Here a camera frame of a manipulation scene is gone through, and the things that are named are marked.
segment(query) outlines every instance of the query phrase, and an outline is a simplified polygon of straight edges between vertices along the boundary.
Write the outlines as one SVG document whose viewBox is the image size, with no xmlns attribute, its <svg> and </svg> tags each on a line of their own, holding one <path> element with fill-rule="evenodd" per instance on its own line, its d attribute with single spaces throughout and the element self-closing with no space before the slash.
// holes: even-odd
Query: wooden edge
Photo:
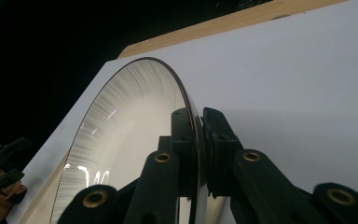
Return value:
<svg viewBox="0 0 358 224">
<path fill-rule="evenodd" d="M 223 206 L 225 205 L 226 197 L 213 198 L 209 196 L 206 203 L 205 223 L 219 224 L 222 216 Z"/>
<path fill-rule="evenodd" d="M 208 35 L 216 35 L 226 31 L 303 13 L 320 7 L 327 7 L 345 1 L 347 0 L 273 0 L 256 7 L 250 7 L 166 35 L 160 35 L 129 45 L 121 52 L 118 58 L 129 57 L 150 50 L 165 48 Z"/>
<path fill-rule="evenodd" d="M 60 163 L 46 181 L 46 184 L 31 202 L 27 211 L 22 215 L 19 221 L 20 224 L 50 222 L 63 167 L 65 166 L 68 155 L 69 150 L 65 156 L 62 157 Z"/>
</svg>

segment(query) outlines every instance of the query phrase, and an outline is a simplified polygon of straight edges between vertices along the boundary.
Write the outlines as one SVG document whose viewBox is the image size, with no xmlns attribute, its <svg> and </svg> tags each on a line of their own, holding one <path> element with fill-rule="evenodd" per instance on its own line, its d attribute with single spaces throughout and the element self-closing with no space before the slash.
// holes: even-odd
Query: black plastic part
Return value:
<svg viewBox="0 0 358 224">
<path fill-rule="evenodd" d="M 240 184 L 235 184 L 230 198 L 231 213 L 238 224 L 258 224 L 259 219 Z"/>
<path fill-rule="evenodd" d="M 157 151 L 167 151 L 167 150 L 171 150 L 171 137 L 170 136 L 160 136 L 158 139 Z"/>
<path fill-rule="evenodd" d="M 19 153 L 31 145 L 31 141 L 22 137 L 18 140 L 5 145 L 0 146 L 0 169 L 2 169 L 9 161 L 9 158 L 16 153 Z M 0 193 L 2 188 L 6 188 L 17 181 L 20 181 L 24 177 L 24 173 L 17 169 L 10 169 L 0 176 Z M 22 201 L 24 195 L 14 196 L 13 203 L 19 203 Z"/>
<path fill-rule="evenodd" d="M 335 183 L 316 186 L 312 203 L 330 223 L 358 223 L 358 192 Z"/>
<path fill-rule="evenodd" d="M 241 142 L 222 112 L 205 107 L 202 121 L 208 157 L 208 190 L 214 198 L 230 196 L 230 187 L 234 184 L 231 166 L 235 153 L 242 149 Z"/>
<path fill-rule="evenodd" d="M 63 211 L 58 223 L 110 224 L 116 195 L 117 191 L 106 185 L 94 185 L 83 189 Z"/>
<path fill-rule="evenodd" d="M 261 224 L 327 223 L 265 154 L 238 151 L 233 173 Z"/>
<path fill-rule="evenodd" d="M 180 158 L 179 196 L 191 198 L 197 184 L 197 155 L 187 109 L 174 111 L 171 122 L 171 150 Z"/>
<path fill-rule="evenodd" d="M 146 159 L 124 223 L 177 223 L 178 179 L 179 158 L 176 153 L 151 153 Z"/>
<path fill-rule="evenodd" d="M 113 215 L 110 223 L 123 223 L 130 207 L 133 192 L 135 192 L 136 186 L 138 185 L 138 180 L 139 179 L 135 179 L 117 192 L 115 205 L 112 207 Z"/>
</svg>

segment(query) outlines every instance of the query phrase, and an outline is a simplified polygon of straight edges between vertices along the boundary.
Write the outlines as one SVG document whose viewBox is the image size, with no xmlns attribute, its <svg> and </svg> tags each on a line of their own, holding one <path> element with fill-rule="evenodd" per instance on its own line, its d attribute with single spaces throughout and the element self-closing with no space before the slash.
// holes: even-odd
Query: black background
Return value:
<svg viewBox="0 0 358 224">
<path fill-rule="evenodd" d="M 236 9 L 210 0 L 0 0 L 0 145 L 22 169 L 107 61 L 128 45 Z"/>
</svg>

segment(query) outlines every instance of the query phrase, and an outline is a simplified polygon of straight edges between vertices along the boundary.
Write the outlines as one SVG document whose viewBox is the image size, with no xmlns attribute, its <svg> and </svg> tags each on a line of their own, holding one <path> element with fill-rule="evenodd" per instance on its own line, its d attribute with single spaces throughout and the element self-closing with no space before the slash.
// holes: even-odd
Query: screw hole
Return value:
<svg viewBox="0 0 358 224">
<path fill-rule="evenodd" d="M 94 190 L 83 199 L 83 205 L 88 208 L 96 208 L 104 204 L 107 200 L 107 192 L 105 190 Z"/>
<path fill-rule="evenodd" d="M 168 153 L 160 153 L 155 156 L 155 160 L 158 162 L 167 162 L 171 160 L 171 156 Z"/>
<path fill-rule="evenodd" d="M 343 189 L 328 189 L 327 196 L 335 203 L 345 206 L 354 205 L 356 200 L 351 193 Z"/>
<path fill-rule="evenodd" d="M 260 161 L 261 157 L 255 152 L 245 152 L 243 153 L 243 158 L 247 161 Z"/>
</svg>

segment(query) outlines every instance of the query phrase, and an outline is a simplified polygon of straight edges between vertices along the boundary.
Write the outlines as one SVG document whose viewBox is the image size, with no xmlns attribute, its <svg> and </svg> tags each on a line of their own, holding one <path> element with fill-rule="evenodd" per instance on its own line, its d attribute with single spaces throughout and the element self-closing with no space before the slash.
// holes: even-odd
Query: human hand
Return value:
<svg viewBox="0 0 358 224">
<path fill-rule="evenodd" d="M 0 176 L 4 175 L 5 172 L 0 170 Z M 2 194 L 0 194 L 0 222 L 2 222 L 7 214 L 10 212 L 13 207 L 13 203 L 9 202 L 8 199 L 14 194 L 21 194 L 25 192 L 27 188 L 23 186 L 21 181 L 18 181 L 7 188 L 2 189 Z"/>
</svg>

